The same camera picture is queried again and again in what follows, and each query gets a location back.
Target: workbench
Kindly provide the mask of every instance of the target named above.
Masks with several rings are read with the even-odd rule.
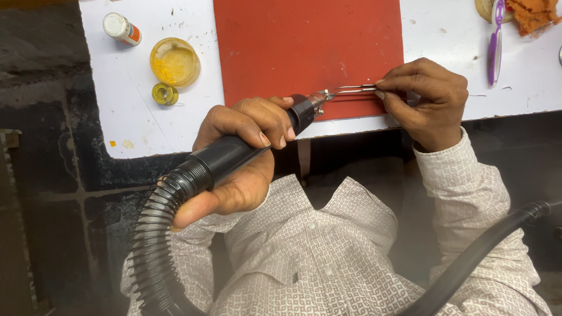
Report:
[[[130,159],[191,151],[208,110],[224,104],[212,0],[159,0],[157,4],[151,0],[82,0],[79,3],[91,55],[99,119],[110,156]],[[560,3],[557,9],[562,11]],[[470,97],[463,120],[562,110],[558,91],[562,83],[559,61],[562,26],[532,39],[520,37],[514,23],[504,24],[501,74],[497,86],[490,89],[486,65],[491,26],[478,15],[472,0],[400,0],[400,11],[405,62],[427,57],[468,79]],[[139,46],[122,46],[105,34],[102,20],[110,12],[124,15],[139,27],[143,35]],[[152,99],[151,89],[158,81],[148,65],[152,47],[166,37],[187,37],[202,65],[197,81],[182,90],[176,105],[168,107]],[[319,121],[299,138],[398,126],[389,115]],[[134,148],[123,146],[125,140]]]

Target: silicone mat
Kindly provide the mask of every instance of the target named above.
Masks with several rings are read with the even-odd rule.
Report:
[[[214,0],[214,7],[227,106],[374,83],[404,62],[398,0]],[[373,95],[338,97],[324,110],[317,119],[384,113]]]

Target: left hand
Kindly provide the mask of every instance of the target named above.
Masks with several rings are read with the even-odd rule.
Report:
[[[292,105],[293,99],[290,97],[243,99],[230,109],[217,105],[201,123],[193,151],[227,134],[237,134],[257,148],[271,145],[275,149],[281,149],[287,145],[286,141],[292,141],[296,137],[291,120],[285,112]],[[268,150],[233,173],[211,192],[204,191],[180,206],[171,230],[178,232],[209,214],[228,215],[255,209],[268,193],[273,169],[273,154]]]
[[[460,123],[468,98],[466,78],[420,58],[392,69],[376,84],[381,90],[375,94],[383,100],[384,108],[427,152],[442,151],[460,142]],[[420,102],[410,107],[392,90],[413,91],[421,96]]]

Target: patterned shirt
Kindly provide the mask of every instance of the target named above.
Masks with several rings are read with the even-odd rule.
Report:
[[[478,163],[463,131],[459,144],[416,151],[442,254],[437,277],[487,228],[507,214],[510,199],[497,168]],[[394,273],[387,254],[397,231],[394,213],[347,178],[314,210],[294,175],[270,185],[265,202],[248,213],[209,215],[171,244],[185,293],[210,315],[395,315],[424,290]],[[213,302],[208,249],[224,232],[234,276]],[[438,315],[551,315],[532,286],[540,279],[518,229],[494,248]],[[125,261],[121,291],[140,316]]]

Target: small bottle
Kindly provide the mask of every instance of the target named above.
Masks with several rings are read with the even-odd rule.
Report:
[[[127,45],[137,46],[142,39],[141,31],[119,13],[113,12],[103,18],[103,30]]]

